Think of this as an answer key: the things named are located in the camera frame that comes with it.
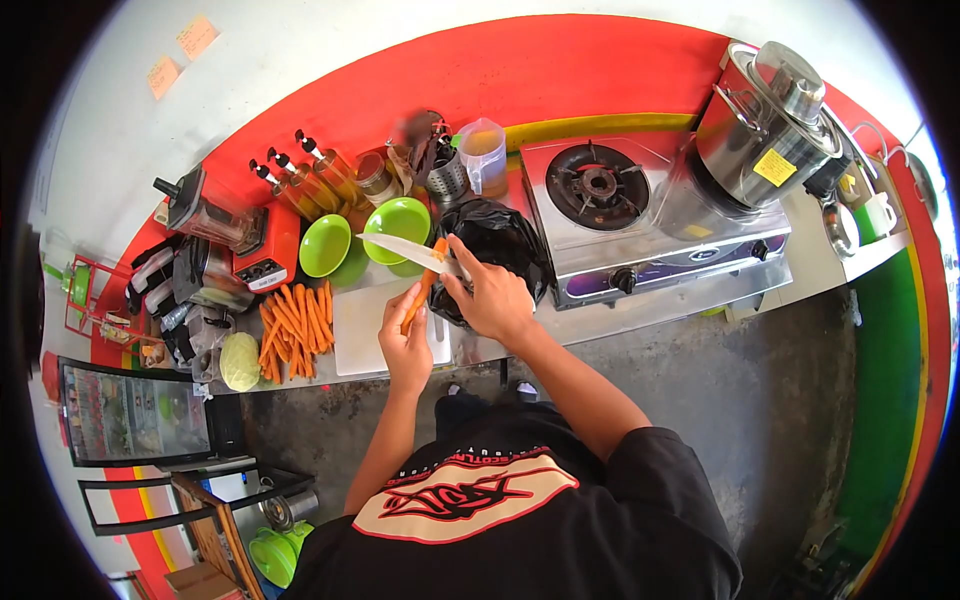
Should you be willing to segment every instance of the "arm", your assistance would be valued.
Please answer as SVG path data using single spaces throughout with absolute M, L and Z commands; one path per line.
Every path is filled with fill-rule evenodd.
M 447 236 L 473 278 L 473 296 L 444 274 L 447 292 L 477 333 L 493 338 L 530 366 L 573 431 L 607 461 L 623 437 L 650 426 L 643 411 L 606 377 L 557 344 L 533 318 L 523 279 L 481 263 L 455 236 Z
M 378 339 L 390 370 L 390 394 L 367 454 L 347 491 L 344 515 L 359 513 L 413 453 L 417 401 L 433 369 L 433 354 L 426 343 L 426 308 L 417 312 L 409 335 L 400 333 L 400 324 L 419 291 L 417 282 L 402 296 L 387 302 Z

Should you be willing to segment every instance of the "white cutting board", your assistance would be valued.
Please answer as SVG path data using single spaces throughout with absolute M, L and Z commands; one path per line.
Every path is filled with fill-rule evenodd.
M 334 356 L 338 375 L 357 375 L 387 370 L 376 334 L 383 325 L 387 300 L 410 289 L 419 277 L 407 277 L 333 296 L 333 324 L 337 338 Z M 450 362 L 450 323 L 427 312 L 426 340 L 433 351 L 433 364 Z

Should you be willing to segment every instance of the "orange sticky note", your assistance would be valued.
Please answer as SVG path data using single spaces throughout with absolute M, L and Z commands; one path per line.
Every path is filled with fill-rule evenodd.
M 150 73 L 147 73 L 147 83 L 154 92 L 154 98 L 159 100 L 179 76 L 180 70 L 174 60 L 167 55 L 160 57 L 150 68 Z
M 213 25 L 205 16 L 198 14 L 183 28 L 183 31 L 177 34 L 177 41 L 186 53 L 186 57 L 196 60 L 219 34 L 220 32 L 213 29 Z

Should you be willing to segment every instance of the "black t-shirt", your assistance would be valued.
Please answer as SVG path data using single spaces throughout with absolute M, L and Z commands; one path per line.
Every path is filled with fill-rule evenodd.
M 742 575 L 693 450 L 628 433 L 604 466 L 539 406 L 414 452 L 357 516 L 315 529 L 283 600 L 732 598 Z

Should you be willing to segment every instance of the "shoe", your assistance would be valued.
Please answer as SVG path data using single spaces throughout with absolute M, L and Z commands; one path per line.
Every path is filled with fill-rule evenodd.
M 540 401 L 540 392 L 529 381 L 518 381 L 516 383 L 516 399 L 520 402 L 538 402 Z

